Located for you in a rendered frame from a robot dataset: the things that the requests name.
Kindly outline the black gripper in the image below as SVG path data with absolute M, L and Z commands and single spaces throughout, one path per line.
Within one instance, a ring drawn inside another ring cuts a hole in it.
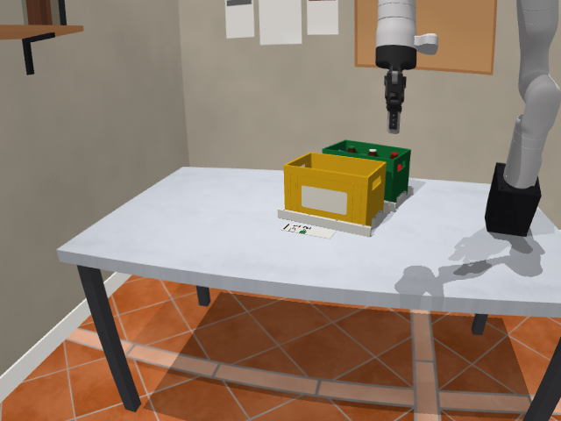
M 389 69 L 384 77 L 384 84 L 386 85 L 387 132 L 397 134 L 400 132 L 401 104 L 404 102 L 404 89 L 406 88 L 407 77 L 403 76 L 401 68 L 403 71 L 416 67 L 416 49 L 411 46 L 400 45 L 377 46 L 375 64 L 379 68 Z

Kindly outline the white paper pick list strip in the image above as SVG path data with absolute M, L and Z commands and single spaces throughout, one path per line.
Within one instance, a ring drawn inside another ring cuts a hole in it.
M 289 223 L 286 223 L 283 227 L 280 228 L 280 230 L 287 232 L 296 232 L 326 239 L 330 239 L 335 233 L 335 231 L 324 230 L 304 225 L 294 225 Z

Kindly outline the yellow crate with dividers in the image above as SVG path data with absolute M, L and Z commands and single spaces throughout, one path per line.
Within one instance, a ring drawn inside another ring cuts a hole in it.
M 367 226 L 383 213 L 385 187 L 372 160 L 310 152 L 283 168 L 285 210 Z

